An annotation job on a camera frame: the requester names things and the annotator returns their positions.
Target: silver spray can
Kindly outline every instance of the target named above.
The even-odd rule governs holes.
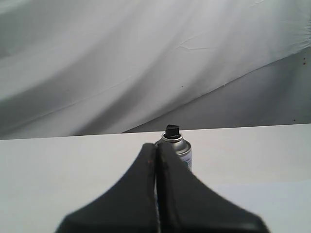
[[[165,129],[165,133],[162,134],[161,139],[157,141],[157,143],[160,142],[169,142],[183,163],[190,170],[192,169],[191,144],[186,141],[183,135],[179,132],[179,126],[168,125]]]

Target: white table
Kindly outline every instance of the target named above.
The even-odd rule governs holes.
[[[109,189],[161,132],[0,141],[0,232],[50,233]],[[264,219],[311,232],[311,124],[183,131],[193,173]]]

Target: can rim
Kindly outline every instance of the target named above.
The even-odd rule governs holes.
[[[162,139],[166,142],[179,142],[181,141],[181,139],[183,139],[183,135],[181,133],[179,133],[180,137],[179,138],[175,138],[175,139],[169,139],[165,137],[165,133],[162,134]]]

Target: wrinkled fabric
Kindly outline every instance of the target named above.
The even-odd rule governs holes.
[[[124,132],[310,32],[309,0],[1,0],[0,136]]]

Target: aerosol can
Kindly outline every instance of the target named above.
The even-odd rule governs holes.
[[[186,141],[183,135],[179,132],[179,126],[168,125],[162,137],[156,144],[160,142],[169,142],[174,148],[178,157],[183,161],[183,163],[192,169],[192,151],[191,144]]]

